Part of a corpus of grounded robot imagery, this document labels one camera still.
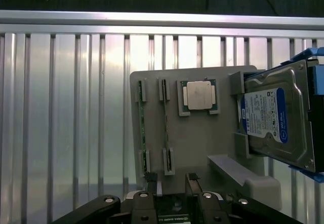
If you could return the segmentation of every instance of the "hard drive label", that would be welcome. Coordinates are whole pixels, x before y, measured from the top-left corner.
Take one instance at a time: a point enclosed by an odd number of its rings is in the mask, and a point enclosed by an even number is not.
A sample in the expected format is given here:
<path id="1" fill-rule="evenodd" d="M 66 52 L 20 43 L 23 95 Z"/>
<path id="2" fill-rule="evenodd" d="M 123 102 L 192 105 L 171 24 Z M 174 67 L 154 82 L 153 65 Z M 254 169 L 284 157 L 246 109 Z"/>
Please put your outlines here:
<path id="1" fill-rule="evenodd" d="M 246 93 L 240 102 L 241 121 L 248 135 L 264 138 L 271 133 L 288 141 L 285 93 L 282 88 Z"/>

